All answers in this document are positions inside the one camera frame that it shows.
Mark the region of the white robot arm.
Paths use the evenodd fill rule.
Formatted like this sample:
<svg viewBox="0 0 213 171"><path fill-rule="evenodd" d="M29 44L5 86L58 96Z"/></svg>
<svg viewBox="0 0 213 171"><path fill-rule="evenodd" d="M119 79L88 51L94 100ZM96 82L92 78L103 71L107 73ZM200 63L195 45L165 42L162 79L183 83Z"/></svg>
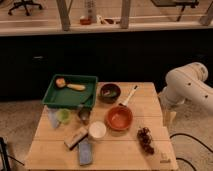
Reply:
<svg viewBox="0 0 213 171"><path fill-rule="evenodd" d="M213 88L205 84L207 78L207 67L200 62L172 69L166 74L166 86L158 95L164 126L172 124L176 116L173 108L183 104L186 99L213 114Z"/></svg>

